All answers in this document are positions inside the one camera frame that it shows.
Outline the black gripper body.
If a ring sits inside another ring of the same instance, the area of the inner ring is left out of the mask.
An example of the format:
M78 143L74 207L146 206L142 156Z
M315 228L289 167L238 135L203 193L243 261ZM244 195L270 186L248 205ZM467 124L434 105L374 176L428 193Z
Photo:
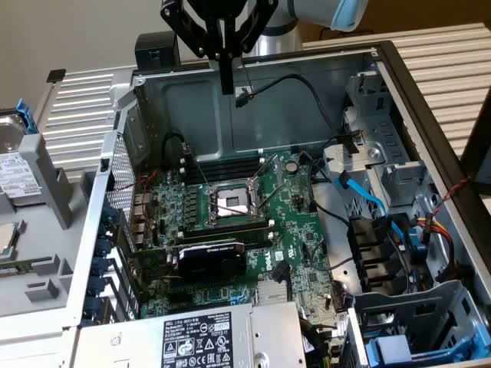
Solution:
M246 6L246 0L193 0L191 7L204 21L236 19Z

